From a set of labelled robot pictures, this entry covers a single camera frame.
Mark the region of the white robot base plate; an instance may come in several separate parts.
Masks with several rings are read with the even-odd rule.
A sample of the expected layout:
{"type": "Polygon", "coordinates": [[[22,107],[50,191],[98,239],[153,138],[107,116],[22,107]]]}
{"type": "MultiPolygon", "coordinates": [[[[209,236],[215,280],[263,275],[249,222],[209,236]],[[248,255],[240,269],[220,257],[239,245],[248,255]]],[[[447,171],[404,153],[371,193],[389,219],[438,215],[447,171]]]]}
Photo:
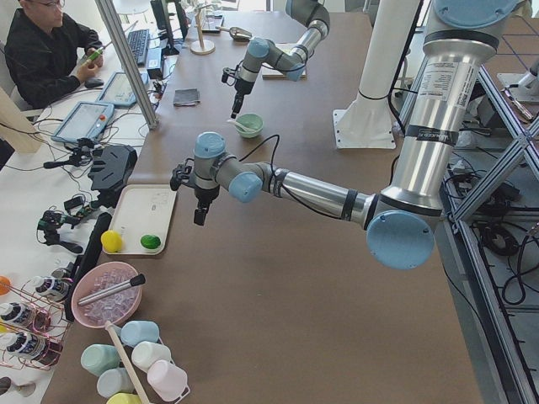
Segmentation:
{"type": "Polygon", "coordinates": [[[393,149],[392,113],[387,97],[400,72],[422,8],[420,0],[379,2],[356,99],[334,111],[334,135],[339,149],[393,149]]]}

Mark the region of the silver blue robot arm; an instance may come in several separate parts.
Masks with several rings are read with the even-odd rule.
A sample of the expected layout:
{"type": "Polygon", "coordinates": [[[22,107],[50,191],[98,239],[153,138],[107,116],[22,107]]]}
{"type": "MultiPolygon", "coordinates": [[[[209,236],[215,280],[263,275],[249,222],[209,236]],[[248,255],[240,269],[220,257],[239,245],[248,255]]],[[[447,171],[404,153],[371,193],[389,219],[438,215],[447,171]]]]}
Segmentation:
{"type": "Polygon", "coordinates": [[[331,181],[324,182],[273,162],[240,162],[220,134],[204,132],[196,139],[194,165],[188,169],[198,200],[195,223],[204,224],[221,189],[243,203],[267,192],[320,215],[359,224],[370,253],[389,268],[409,270],[425,263],[443,210],[440,186],[478,71],[496,54],[516,6],[514,1],[434,3],[423,46],[426,68],[396,171],[382,191],[363,194],[342,186],[364,172],[358,163],[331,163],[331,181]]]}
{"type": "Polygon", "coordinates": [[[253,37],[248,42],[245,55],[236,68],[223,70],[222,82],[226,83],[230,77],[234,79],[236,94],[231,113],[233,119],[240,113],[244,97],[252,92],[263,64],[280,72],[287,79],[297,81],[317,45],[328,36],[329,12],[320,2],[288,1],[286,14],[306,27],[305,33],[289,50],[282,50],[272,40],[253,37]]]}

